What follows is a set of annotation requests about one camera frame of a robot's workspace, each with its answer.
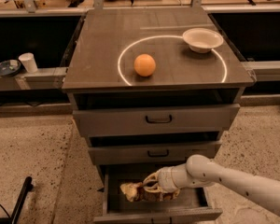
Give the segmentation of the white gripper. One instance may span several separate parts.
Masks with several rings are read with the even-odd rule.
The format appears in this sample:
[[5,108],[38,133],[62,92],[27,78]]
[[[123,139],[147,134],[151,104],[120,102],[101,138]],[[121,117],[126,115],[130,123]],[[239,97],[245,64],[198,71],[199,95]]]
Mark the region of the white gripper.
[[175,167],[163,167],[159,172],[152,173],[144,179],[144,190],[149,193],[173,193],[179,190],[179,175],[180,172]]

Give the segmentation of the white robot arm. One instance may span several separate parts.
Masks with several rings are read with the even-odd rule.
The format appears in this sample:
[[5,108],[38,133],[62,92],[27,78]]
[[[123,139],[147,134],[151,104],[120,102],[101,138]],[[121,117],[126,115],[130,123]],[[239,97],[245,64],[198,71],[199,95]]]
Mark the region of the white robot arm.
[[184,164],[160,168],[143,181],[143,186],[151,193],[174,193],[211,183],[218,183],[280,217],[280,181],[225,168],[203,155],[192,155]]

